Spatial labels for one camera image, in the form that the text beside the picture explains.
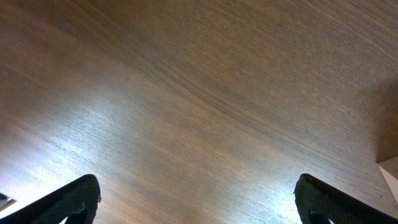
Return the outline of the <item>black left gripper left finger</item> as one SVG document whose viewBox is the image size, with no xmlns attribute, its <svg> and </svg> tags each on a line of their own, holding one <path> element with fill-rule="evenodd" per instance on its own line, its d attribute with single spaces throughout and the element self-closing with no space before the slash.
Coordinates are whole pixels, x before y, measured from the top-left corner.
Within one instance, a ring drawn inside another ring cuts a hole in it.
<svg viewBox="0 0 398 224">
<path fill-rule="evenodd" d="M 101 190 L 98 179 L 93 174 L 86 174 L 1 218 L 1 223 L 92 224 L 100 201 Z"/>
</svg>

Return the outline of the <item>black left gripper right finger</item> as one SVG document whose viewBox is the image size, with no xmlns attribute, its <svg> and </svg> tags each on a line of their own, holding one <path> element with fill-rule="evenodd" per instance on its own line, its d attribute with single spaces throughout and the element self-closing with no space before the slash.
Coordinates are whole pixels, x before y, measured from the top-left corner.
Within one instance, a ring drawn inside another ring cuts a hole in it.
<svg viewBox="0 0 398 224">
<path fill-rule="evenodd" d="M 391 223 L 391 217 L 310 174 L 301 174 L 294 190 L 302 223 Z"/>
</svg>

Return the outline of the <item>brown cardboard box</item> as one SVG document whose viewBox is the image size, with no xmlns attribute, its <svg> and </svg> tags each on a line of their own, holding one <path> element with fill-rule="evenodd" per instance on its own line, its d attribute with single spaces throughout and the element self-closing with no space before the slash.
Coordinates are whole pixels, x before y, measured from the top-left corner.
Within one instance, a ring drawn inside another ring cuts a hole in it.
<svg viewBox="0 0 398 224">
<path fill-rule="evenodd" d="M 398 201 L 398 157 L 392 157 L 385 161 L 381 161 L 378 167 L 385 178 L 394 198 Z"/>
</svg>

